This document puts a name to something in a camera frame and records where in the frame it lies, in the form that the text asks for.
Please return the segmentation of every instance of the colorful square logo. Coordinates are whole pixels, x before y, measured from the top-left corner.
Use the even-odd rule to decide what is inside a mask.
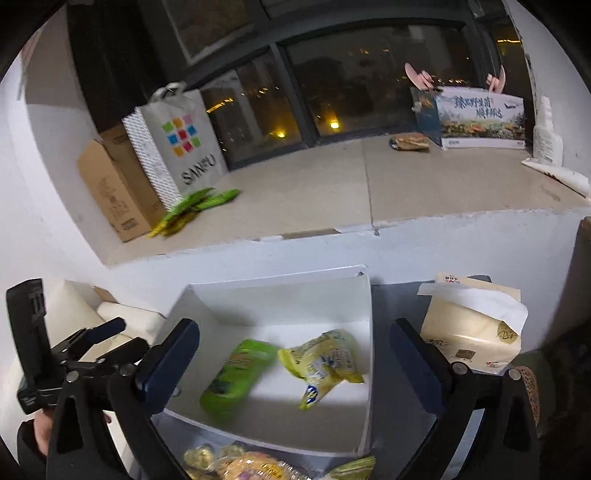
[[[162,129],[177,157],[182,157],[185,153],[201,146],[201,140],[197,136],[197,129],[193,125],[191,115],[183,115],[182,119],[180,117],[173,118],[170,122],[163,124]]]

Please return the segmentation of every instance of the glass window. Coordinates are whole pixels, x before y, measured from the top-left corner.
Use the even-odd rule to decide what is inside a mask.
[[[503,0],[475,0],[470,2],[469,5],[477,17],[505,14]]]
[[[330,0],[262,0],[262,5],[271,18],[279,17],[299,8],[327,4]]]
[[[301,141],[269,54],[227,72],[201,93],[230,165]]]
[[[199,57],[250,30],[245,0],[164,0],[189,57]]]
[[[345,31],[304,40],[288,52],[321,135],[413,124],[407,61],[438,85],[478,86],[464,38],[454,28]]]
[[[525,53],[519,35],[511,20],[507,24],[493,24],[489,32],[501,55],[501,63],[505,69],[507,82],[503,93],[521,97],[525,110],[525,137],[532,140],[534,134],[534,100],[531,91],[530,74],[525,62]]]

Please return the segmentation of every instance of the human hand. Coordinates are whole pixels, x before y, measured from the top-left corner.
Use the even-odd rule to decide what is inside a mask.
[[[53,417],[55,410],[37,410],[33,417],[33,432],[35,434],[35,441],[37,448],[44,455],[47,456],[49,452],[49,439],[51,438],[51,430],[53,429]],[[105,415],[105,421],[111,423],[111,417]]]

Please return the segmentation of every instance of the windowsill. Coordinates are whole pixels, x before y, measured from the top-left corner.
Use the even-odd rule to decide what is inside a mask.
[[[590,206],[521,165],[523,150],[432,145],[429,153],[397,152],[388,140],[336,143],[235,170],[217,185],[242,190],[233,203],[203,212],[170,238],[121,244],[105,264],[238,241],[371,231],[420,217]]]

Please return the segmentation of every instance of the screw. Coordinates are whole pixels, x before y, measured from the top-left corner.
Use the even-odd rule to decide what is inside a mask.
[[[78,377],[80,377],[80,374],[74,370],[66,375],[66,381],[68,383],[74,383],[76,380],[78,380]]]
[[[135,372],[135,365],[132,365],[132,364],[125,364],[124,366],[122,366],[119,369],[119,373],[121,373],[121,375],[123,375],[124,377],[128,377],[130,375],[133,375],[134,372]]]
[[[511,377],[512,380],[520,380],[521,379],[521,373],[519,370],[515,370],[515,368],[511,368],[509,370],[509,376]]]
[[[462,362],[452,364],[452,370],[456,375],[466,375],[468,373],[468,367]]]

